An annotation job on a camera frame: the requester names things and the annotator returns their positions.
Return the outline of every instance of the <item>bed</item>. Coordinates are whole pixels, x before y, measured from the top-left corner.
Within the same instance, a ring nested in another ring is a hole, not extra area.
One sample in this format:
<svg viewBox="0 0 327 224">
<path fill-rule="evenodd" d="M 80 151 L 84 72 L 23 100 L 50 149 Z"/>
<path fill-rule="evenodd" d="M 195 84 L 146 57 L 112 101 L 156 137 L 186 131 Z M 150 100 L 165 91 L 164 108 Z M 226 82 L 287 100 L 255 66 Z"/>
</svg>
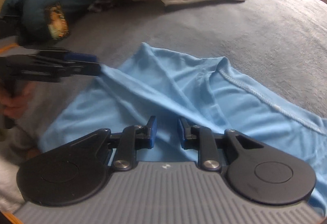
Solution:
<svg viewBox="0 0 327 224">
<path fill-rule="evenodd" d="M 319 0 L 221 1 L 179 9 L 135 3 L 87 14 L 58 45 L 96 54 L 114 68 L 141 42 L 200 58 L 225 56 L 241 73 L 325 118 L 327 20 L 321 13 L 326 9 Z M 91 81 L 74 76 L 60 85 L 40 83 L 19 125 L 34 138 L 42 136 Z M 19 135 L 12 138 L 21 143 Z"/>
</svg>

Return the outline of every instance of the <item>blue garment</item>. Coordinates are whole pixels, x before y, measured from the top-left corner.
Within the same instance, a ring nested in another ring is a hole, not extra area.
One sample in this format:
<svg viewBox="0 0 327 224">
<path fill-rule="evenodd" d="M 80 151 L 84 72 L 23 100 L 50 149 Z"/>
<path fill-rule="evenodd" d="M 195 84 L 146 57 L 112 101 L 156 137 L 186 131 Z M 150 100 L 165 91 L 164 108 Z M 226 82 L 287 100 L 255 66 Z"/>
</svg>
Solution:
<svg viewBox="0 0 327 224">
<path fill-rule="evenodd" d="M 138 151 L 138 160 L 197 160 L 196 151 L 181 149 L 180 115 L 216 133 L 236 129 L 308 162 L 317 175 L 310 203 L 326 213 L 327 120 L 241 74 L 225 57 L 198 59 L 143 44 L 119 69 L 103 66 L 39 147 L 48 151 L 99 128 L 121 132 L 151 115 L 158 119 L 155 146 Z"/>
</svg>

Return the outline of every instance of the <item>gray ribbed plate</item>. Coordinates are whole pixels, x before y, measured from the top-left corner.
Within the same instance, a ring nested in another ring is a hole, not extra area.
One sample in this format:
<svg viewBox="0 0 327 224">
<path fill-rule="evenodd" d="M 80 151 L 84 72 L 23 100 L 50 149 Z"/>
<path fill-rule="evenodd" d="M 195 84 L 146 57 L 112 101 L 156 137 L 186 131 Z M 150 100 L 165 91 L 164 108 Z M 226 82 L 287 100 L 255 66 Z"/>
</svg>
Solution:
<svg viewBox="0 0 327 224">
<path fill-rule="evenodd" d="M 260 206 L 232 192 L 218 173 L 193 162 L 139 162 L 112 175 L 82 203 L 50 208 L 27 202 L 15 215 L 24 224 L 318 224 L 305 202 Z"/>
</svg>

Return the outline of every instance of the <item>human hand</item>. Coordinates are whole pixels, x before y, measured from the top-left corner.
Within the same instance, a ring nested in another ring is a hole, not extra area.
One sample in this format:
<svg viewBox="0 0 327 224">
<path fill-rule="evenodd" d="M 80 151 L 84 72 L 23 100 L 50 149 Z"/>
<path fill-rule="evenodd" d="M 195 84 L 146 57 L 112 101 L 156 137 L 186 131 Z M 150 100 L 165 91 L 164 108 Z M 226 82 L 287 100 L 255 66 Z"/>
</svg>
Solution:
<svg viewBox="0 0 327 224">
<path fill-rule="evenodd" d="M 21 94 L 11 97 L 3 88 L 0 88 L 0 104 L 4 106 L 3 114 L 19 119 L 28 108 L 28 102 L 33 98 L 35 82 L 28 82 L 21 91 Z"/>
</svg>

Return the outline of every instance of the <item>silver pivot bolt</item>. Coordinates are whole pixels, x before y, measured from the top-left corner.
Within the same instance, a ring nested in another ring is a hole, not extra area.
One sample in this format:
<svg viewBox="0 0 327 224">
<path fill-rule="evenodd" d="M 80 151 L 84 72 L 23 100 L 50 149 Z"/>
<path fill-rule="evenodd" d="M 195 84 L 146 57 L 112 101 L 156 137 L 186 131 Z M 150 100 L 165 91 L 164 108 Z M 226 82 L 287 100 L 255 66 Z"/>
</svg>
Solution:
<svg viewBox="0 0 327 224">
<path fill-rule="evenodd" d="M 126 169 L 130 166 L 127 160 L 116 160 L 113 165 L 118 169 Z"/>
<path fill-rule="evenodd" d="M 220 163 L 215 160 L 206 160 L 203 165 L 210 170 L 216 169 L 220 166 Z"/>
</svg>

